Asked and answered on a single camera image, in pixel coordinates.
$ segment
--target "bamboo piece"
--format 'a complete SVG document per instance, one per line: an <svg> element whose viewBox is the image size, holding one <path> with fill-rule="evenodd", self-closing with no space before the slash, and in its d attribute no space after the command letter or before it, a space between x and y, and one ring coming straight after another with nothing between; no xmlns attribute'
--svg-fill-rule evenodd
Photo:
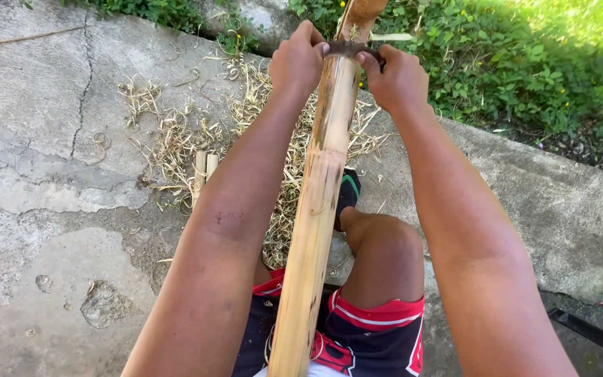
<svg viewBox="0 0 603 377"><path fill-rule="evenodd" d="M209 154L206 158L206 182L211 177L215 169L218 167L218 155Z"/></svg>
<svg viewBox="0 0 603 377"><path fill-rule="evenodd" d="M350 1L336 39L365 43L386 4ZM307 375L359 78L354 60L325 59L267 377Z"/></svg>
<svg viewBox="0 0 603 377"><path fill-rule="evenodd" d="M197 204L199 194L206 183L206 152L197 151L194 155L194 185L192 193L192 208Z"/></svg>

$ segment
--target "concrete ground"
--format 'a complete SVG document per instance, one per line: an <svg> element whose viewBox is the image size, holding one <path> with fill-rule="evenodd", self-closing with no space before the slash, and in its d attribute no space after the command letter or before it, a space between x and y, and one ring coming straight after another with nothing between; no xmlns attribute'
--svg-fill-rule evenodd
<svg viewBox="0 0 603 377"><path fill-rule="evenodd" d="M35 1L29 11L0 1L0 39L89 25L0 44L0 376L118 376L168 268L155 262L172 257L186 218L159 210L150 190L137 187L146 161L122 135L150 144L155 124L143 119L137 133L123 127L127 106L117 85L135 74L154 79L164 85L165 104L191 97L227 127L222 95L239 98L244 88L222 78L222 60L205 58L220 56L213 42L133 17L97 21L57 3ZM172 60L175 46L185 51ZM175 87L194 67L200 80ZM372 133L395 131L383 112L371 124ZM442 124L521 232L546 307L603 328L603 172ZM90 139L100 132L112 141L101 161ZM364 171L362 210L382 205L381 213L419 227L397 136L380 155L351 165ZM348 253L335 243L333 266ZM345 279L351 265L348 259L332 282ZM458 375L426 267L423 375ZM556 329L580 375L603 376L603 349Z"/></svg>

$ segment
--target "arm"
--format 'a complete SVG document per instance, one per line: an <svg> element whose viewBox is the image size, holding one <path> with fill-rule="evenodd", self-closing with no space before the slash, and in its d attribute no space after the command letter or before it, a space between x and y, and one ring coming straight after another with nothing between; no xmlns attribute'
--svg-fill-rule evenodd
<svg viewBox="0 0 603 377"><path fill-rule="evenodd" d="M231 375L285 153L320 81L322 40L305 21L274 53L269 100L202 189L123 376Z"/></svg>
<svg viewBox="0 0 603 377"><path fill-rule="evenodd" d="M460 364L467 376L574 376L537 290L524 244L488 185L427 104L418 58L391 46L369 89L406 146L415 204Z"/></svg>

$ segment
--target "green stripe on shoe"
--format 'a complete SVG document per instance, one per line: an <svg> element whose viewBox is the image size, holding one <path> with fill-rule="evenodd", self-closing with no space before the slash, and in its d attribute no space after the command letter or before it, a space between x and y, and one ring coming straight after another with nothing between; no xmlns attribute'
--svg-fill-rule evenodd
<svg viewBox="0 0 603 377"><path fill-rule="evenodd" d="M352 179L352 176L349 175L344 175L343 178L341 179L341 184L343 184L343 182L348 181L350 183L350 185L352 186L352 189L355 190L355 194L357 197L360 196L360 191L357 189L357 185L355 184L355 181Z"/></svg>

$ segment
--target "shorts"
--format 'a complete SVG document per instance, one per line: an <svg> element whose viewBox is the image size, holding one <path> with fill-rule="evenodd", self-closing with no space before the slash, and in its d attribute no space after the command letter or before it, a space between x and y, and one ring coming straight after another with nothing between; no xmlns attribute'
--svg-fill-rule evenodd
<svg viewBox="0 0 603 377"><path fill-rule="evenodd" d="M266 366L285 269L253 287L251 310L232 377L253 377ZM341 289L324 290L311 359L354 377L418 376L422 368L424 297L357 309Z"/></svg>

